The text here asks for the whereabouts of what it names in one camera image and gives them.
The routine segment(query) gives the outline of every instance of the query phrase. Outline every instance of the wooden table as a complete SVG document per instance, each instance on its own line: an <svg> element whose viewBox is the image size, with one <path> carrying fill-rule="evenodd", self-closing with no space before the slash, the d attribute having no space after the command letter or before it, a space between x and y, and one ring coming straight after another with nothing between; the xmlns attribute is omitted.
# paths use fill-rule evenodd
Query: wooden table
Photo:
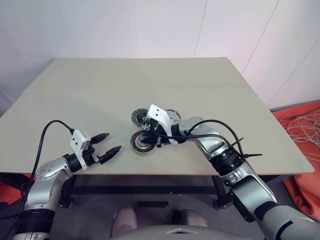
<svg viewBox="0 0 320 240"><path fill-rule="evenodd" d="M312 172L281 125L225 57L183 59L56 59L0 118L0 172L30 173L44 126L66 122L89 135L108 132L96 145L102 154L122 145L105 163L85 174L217 175L192 142L165 145L140 156L130 138L138 108L155 104L178 111L182 119L199 116L230 125L259 175ZM214 125L230 142L231 134ZM70 134L59 124L47 131L40 164L71 153Z"/></svg>

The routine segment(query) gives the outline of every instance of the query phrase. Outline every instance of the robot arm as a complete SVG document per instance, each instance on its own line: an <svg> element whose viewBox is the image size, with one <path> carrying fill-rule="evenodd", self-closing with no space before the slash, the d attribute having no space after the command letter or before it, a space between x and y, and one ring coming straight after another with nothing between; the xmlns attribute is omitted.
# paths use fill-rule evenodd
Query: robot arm
<svg viewBox="0 0 320 240"><path fill-rule="evenodd" d="M70 141L74 153L48 161L38 168L36 180L16 224L13 240L50 239L50 230L64 182L80 169L85 171L93 164L104 164L119 152L121 146L113 147L102 156L95 154L93 145L103 141L108 135L109 133L102 133L91 138L79 130L74 130Z"/></svg>
<svg viewBox="0 0 320 240"><path fill-rule="evenodd" d="M317 223L301 212L277 203L273 192L247 162L246 155L238 153L207 124L193 128L202 118L192 117L181 121L173 119L171 115L151 105L146 113L147 119L142 123L144 132L135 143L161 147L161 144L184 143L186 138L183 137L217 135L191 140L229 187L233 203L244 219L247 222L257 221L267 240L314 240L319 237Z"/></svg>

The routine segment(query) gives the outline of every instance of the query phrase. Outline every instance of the circular metal part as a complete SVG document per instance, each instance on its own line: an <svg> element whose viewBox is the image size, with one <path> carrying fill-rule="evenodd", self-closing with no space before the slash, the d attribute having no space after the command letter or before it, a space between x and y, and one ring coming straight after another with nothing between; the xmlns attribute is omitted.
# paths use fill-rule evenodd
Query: circular metal part
<svg viewBox="0 0 320 240"><path fill-rule="evenodd" d="M147 118L148 109L139 108L131 114L131 120L137 127L141 128L143 125L149 122Z"/></svg>
<svg viewBox="0 0 320 240"><path fill-rule="evenodd" d="M175 123L181 121L181 116L180 116L180 114L179 114L176 110L167 109L167 110L165 110L165 111L168 113L170 119L171 119L172 121L174 121Z"/></svg>
<svg viewBox="0 0 320 240"><path fill-rule="evenodd" d="M147 152L150 152L156 146L155 144L141 142L141 139L143 138L143 134L144 134L143 131L138 131L135 134L133 134L131 137L132 148L140 154L145 154Z"/></svg>

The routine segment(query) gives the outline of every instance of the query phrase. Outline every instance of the white wire bundle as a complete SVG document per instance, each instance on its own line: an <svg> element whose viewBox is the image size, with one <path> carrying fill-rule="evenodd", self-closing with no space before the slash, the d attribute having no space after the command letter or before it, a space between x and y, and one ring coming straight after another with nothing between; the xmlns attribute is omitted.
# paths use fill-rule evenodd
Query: white wire bundle
<svg viewBox="0 0 320 240"><path fill-rule="evenodd" d="M319 152L302 152L305 157L309 160L320 162L320 121L317 121L317 117L320 116L320 108L314 112L314 114L297 116L294 114L289 114L284 116L279 120L281 123L284 119L294 117L294 119L289 123L286 128L286 132L290 135L292 140L296 143L311 142L319 147ZM302 124L301 120L309 121L310 125Z"/></svg>

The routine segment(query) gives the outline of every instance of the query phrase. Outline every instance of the tangled wires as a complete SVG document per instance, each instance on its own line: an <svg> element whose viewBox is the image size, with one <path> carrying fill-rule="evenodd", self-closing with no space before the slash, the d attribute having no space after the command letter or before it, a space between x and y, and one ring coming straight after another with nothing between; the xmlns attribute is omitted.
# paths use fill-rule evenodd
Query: tangled wires
<svg viewBox="0 0 320 240"><path fill-rule="evenodd" d="M279 120L280 124L288 119L292 121L285 129L295 143L314 143L317 152L302 152L309 160L320 162L320 108L313 114L297 116L289 114Z"/></svg>

